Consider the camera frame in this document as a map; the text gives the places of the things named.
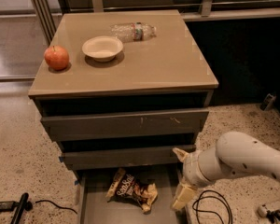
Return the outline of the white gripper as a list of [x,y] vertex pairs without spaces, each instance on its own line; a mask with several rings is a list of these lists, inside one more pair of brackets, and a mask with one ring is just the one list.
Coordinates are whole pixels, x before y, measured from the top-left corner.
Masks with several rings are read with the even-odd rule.
[[183,162],[183,176],[177,185],[171,208],[179,211],[184,208],[196,195],[197,188],[204,188],[212,184],[207,172],[211,170],[210,162],[214,159],[211,151],[187,151],[178,147],[173,148],[174,154]]

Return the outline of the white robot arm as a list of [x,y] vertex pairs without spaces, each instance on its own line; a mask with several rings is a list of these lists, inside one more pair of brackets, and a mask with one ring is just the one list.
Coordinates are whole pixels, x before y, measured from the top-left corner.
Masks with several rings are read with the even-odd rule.
[[182,178],[172,201],[175,211],[185,207],[198,188],[220,179],[264,175],[280,183],[280,151],[245,133],[224,133],[205,151],[188,153],[174,147],[173,152],[183,163]]

